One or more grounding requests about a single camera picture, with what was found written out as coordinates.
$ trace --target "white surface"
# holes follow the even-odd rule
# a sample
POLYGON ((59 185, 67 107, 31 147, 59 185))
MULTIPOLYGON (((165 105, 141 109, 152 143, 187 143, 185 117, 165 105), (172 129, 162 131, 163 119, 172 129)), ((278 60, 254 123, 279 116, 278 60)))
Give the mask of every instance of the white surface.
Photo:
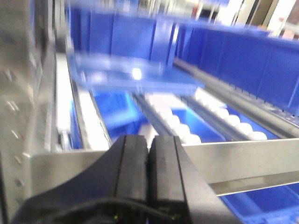
POLYGON ((150 148, 154 137, 159 135, 151 124, 142 124, 138 134, 145 137, 148 148, 150 148))
POLYGON ((248 123, 240 123, 236 126, 236 128, 242 132, 243 134, 248 135, 249 133, 253 132, 252 126, 248 123))
POLYGON ((188 145, 198 145, 201 143, 200 137, 196 134, 189 134, 182 138, 182 143, 188 145))
POLYGON ((267 140, 267 136, 263 132, 251 132, 248 136, 253 140, 267 140))
POLYGON ((163 119, 167 119, 168 117, 172 116, 172 110, 169 107, 158 106, 155 109, 163 119))
POLYGON ((172 115, 172 116, 168 117, 166 119, 166 122, 168 123, 168 125, 171 129, 173 129, 174 127, 176 127, 180 124, 180 120, 177 115, 172 115))
POLYGON ((230 26, 241 4, 242 0, 230 0, 226 7, 220 7, 217 20, 224 25, 230 26))
POLYGON ((283 27, 285 20, 289 16, 296 0, 279 0, 273 16, 270 19, 268 29, 272 30, 272 35, 279 35, 281 28, 283 27))
POLYGON ((228 110, 224 109, 224 108, 220 108, 220 109, 216 110, 215 113, 217 114, 217 116, 219 116, 222 119, 225 119, 226 117, 229 116, 228 110))
POLYGON ((71 83, 65 54, 56 54, 56 126, 59 133, 71 132, 71 83))
POLYGON ((88 91, 78 87, 79 103, 82 110, 82 119, 86 128, 86 135, 92 150, 108 150, 109 142, 105 136, 101 121, 94 108, 93 101, 88 91))
POLYGON ((180 125, 174 127, 173 130, 180 137, 180 139, 182 139, 186 135, 190 134, 190 128, 186 124, 180 124, 180 125))
POLYGON ((240 118, 237 115, 229 115, 224 120, 234 127, 240 124, 241 122, 240 118))

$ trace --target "blue tray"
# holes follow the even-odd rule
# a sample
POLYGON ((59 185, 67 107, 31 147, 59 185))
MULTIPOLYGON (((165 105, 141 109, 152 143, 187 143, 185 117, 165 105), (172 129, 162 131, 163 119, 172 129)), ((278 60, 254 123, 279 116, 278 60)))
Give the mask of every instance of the blue tray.
POLYGON ((71 77, 94 93, 124 90, 192 95, 204 86, 179 69, 140 58, 77 54, 68 59, 71 77))
POLYGON ((222 196, 221 199, 245 224, 294 224, 299 197, 287 186, 222 196))

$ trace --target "metal rail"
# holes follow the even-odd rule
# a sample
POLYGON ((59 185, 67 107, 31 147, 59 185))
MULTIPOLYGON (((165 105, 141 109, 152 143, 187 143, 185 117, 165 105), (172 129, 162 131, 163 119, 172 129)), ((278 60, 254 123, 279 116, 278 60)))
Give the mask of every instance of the metal rail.
POLYGON ((299 139, 184 146, 218 195, 299 182, 299 139))
POLYGON ((175 135, 169 125, 153 110, 143 96, 132 94, 132 99, 137 103, 148 121, 153 125, 159 135, 175 135))
POLYGON ((202 117, 212 128, 222 134, 227 141, 244 141, 252 140, 249 136, 241 133, 235 127, 229 125, 223 119, 211 113, 204 106, 197 103, 192 97, 178 96, 184 103, 187 104, 194 112, 202 117))
POLYGON ((271 111, 264 102, 259 103, 256 98, 237 92, 234 87, 182 60, 175 59, 174 64, 188 71, 194 78, 204 82, 207 92, 265 127, 278 137, 283 139, 299 138, 299 126, 271 111))

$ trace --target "white roller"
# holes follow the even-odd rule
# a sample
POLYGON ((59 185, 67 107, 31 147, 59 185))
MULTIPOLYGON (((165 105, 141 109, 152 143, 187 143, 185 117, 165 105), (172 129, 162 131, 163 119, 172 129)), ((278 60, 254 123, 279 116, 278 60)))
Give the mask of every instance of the white roller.
POLYGON ((174 127, 174 132, 182 139, 186 135, 190 134, 190 128, 186 124, 180 124, 176 127, 174 127))
POLYGON ((177 115, 172 115, 166 118, 166 122, 168 123, 171 129, 173 129, 175 126, 178 126, 180 124, 180 120, 177 115))
POLYGON ((207 107, 212 112, 216 112, 217 110, 219 110, 219 105, 214 103, 209 104, 207 107))
POLYGON ((240 123, 236 125, 236 128, 243 134, 247 134, 247 135, 253 132, 252 126, 248 123, 240 123))
POLYGON ((148 101, 149 105, 151 105, 151 106, 154 106, 156 104, 156 99, 154 99, 154 98, 148 97, 146 100, 148 101))
POLYGON ((159 135, 151 124, 142 124, 138 134, 145 137, 148 147, 150 147, 154 137, 159 135))
POLYGON ((201 143, 200 137, 196 134, 189 134, 182 138, 182 142, 189 145, 198 145, 201 143))
POLYGON ((267 140, 267 135, 265 135, 265 133, 263 132, 251 132, 248 134, 248 136, 250 138, 252 138, 253 140, 267 140))
POLYGON ((156 108, 156 111, 163 119, 167 119, 172 116, 172 110, 169 107, 158 107, 156 108))
POLYGON ((240 118, 237 115, 229 115, 224 120, 234 127, 240 124, 241 122, 240 118))
POLYGON ((229 116, 228 110, 227 109, 223 109, 220 108, 218 110, 216 110, 216 114, 221 117, 222 119, 225 119, 226 117, 229 116))

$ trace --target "metal beam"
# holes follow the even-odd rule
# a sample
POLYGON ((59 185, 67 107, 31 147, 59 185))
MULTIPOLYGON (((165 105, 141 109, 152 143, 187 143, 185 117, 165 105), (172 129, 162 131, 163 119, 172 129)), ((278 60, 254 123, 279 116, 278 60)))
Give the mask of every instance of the metal beam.
POLYGON ((299 182, 299 139, 184 146, 218 195, 299 182))

